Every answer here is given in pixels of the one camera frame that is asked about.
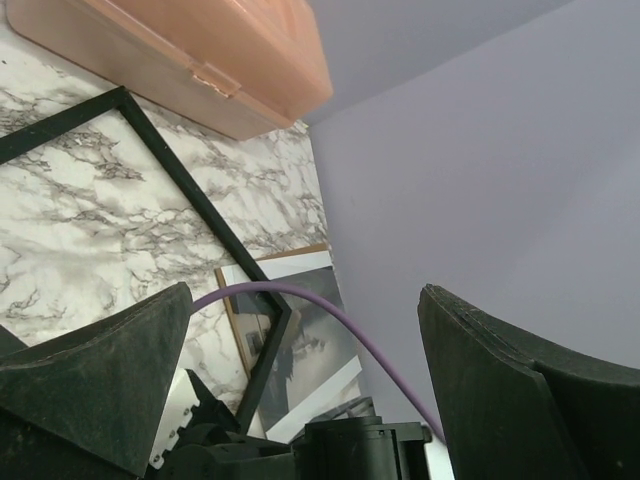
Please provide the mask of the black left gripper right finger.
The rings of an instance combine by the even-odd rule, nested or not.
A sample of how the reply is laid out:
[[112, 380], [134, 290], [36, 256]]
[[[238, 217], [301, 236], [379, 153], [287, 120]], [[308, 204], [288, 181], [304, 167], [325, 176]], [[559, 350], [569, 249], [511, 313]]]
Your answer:
[[428, 284], [418, 316], [457, 479], [636, 479], [639, 372]]

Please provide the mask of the rectangular picture frame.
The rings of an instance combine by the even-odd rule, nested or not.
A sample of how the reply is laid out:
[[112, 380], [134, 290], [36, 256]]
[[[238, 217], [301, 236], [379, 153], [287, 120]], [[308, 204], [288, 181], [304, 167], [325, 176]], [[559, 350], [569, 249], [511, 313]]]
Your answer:
[[[267, 280], [266, 274], [156, 130], [129, 91], [124, 87], [109, 90], [3, 136], [1, 138], [1, 163], [6, 164], [110, 110], [119, 111], [129, 123], [173, 183], [189, 201], [195, 212], [248, 276], [250, 279], [249, 285], [255, 287], [258, 282], [265, 282]], [[266, 300], [274, 314], [274, 318], [267, 340], [260, 351], [255, 366], [251, 370], [247, 388], [236, 413], [236, 420], [240, 431], [243, 433], [249, 430], [251, 421], [256, 413], [278, 352], [278, 347], [292, 313], [291, 308], [281, 294], [260, 290], [258, 296]]]

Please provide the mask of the glossy photo print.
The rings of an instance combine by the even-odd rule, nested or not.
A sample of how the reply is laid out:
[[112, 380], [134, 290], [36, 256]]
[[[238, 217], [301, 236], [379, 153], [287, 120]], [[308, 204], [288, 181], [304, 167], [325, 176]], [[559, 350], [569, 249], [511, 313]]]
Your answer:
[[[265, 257], [266, 276], [312, 291], [336, 307], [343, 302], [327, 246], [314, 245]], [[305, 425], [371, 412], [362, 391], [359, 347], [333, 316], [291, 295], [292, 310], [282, 342], [250, 429], [267, 439], [288, 443]]]

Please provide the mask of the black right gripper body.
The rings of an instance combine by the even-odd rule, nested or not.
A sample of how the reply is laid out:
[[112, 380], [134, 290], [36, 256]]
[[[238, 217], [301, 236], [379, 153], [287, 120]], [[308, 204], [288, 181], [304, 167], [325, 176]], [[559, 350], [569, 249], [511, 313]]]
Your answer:
[[307, 424], [279, 443], [241, 433], [235, 416], [186, 369], [200, 405], [176, 446], [164, 455], [162, 479], [427, 479], [428, 427], [351, 416]]

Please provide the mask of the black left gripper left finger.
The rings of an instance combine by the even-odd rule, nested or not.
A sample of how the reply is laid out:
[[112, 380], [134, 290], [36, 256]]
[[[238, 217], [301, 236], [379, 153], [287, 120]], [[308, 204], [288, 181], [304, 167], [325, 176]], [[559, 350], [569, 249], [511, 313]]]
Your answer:
[[2, 478], [142, 478], [191, 312], [179, 282], [2, 357]]

